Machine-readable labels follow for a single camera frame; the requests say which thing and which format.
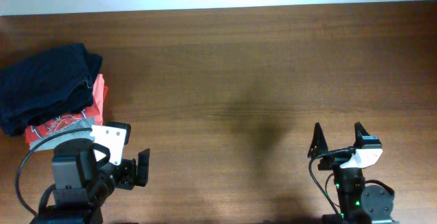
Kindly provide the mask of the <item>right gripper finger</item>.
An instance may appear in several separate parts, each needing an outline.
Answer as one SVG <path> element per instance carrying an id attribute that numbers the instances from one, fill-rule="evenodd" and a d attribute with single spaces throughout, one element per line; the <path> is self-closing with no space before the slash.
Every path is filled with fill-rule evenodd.
<path id="1" fill-rule="evenodd" d="M 355 142 L 354 147 L 361 148 L 365 145 L 364 136 L 369 136 L 369 133 L 364 129 L 360 122 L 354 124 Z"/>
<path id="2" fill-rule="evenodd" d="M 324 137 L 322 127 L 320 123 L 316 123 L 307 157 L 315 158 L 316 156 L 319 156 L 320 154 L 324 154 L 326 152 L 328 152 L 328 146 Z"/>

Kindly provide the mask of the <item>navy blue shorts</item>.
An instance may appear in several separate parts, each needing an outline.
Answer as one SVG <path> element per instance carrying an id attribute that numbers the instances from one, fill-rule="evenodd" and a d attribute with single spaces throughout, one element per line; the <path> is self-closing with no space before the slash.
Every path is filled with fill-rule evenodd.
<path id="1" fill-rule="evenodd" d="M 20 136 L 64 113 L 93 105 L 102 56 L 84 44 L 57 46 L 1 70 L 1 129 Z"/>

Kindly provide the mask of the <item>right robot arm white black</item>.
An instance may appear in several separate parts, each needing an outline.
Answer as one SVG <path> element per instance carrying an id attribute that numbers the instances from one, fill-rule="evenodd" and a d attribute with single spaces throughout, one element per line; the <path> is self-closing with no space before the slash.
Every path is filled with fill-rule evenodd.
<path id="1" fill-rule="evenodd" d="M 395 223 L 391 217 L 395 191 L 379 180 L 367 180 L 363 170 L 375 165 L 383 149 L 377 136 L 369 134 L 360 122 L 354 125 L 353 145 L 329 150 L 320 123 L 316 123 L 307 154 L 309 175 L 333 209 L 324 214 L 324 224 Z M 322 186 L 313 172 L 313 163 L 318 161 L 318 170 L 330 171 L 337 192 L 338 204 L 330 198 L 327 186 Z"/>

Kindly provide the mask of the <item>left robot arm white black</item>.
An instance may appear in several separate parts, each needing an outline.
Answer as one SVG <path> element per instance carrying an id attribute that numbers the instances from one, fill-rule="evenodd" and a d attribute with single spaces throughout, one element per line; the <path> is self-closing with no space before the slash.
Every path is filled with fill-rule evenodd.
<path id="1" fill-rule="evenodd" d="M 57 145 L 51 167 L 55 183 L 42 194 L 32 223 L 102 223 L 101 207 L 117 188 L 132 190 L 148 182 L 150 149 L 138 158 L 123 159 L 130 124 L 78 128 L 89 139 L 70 139 Z"/>

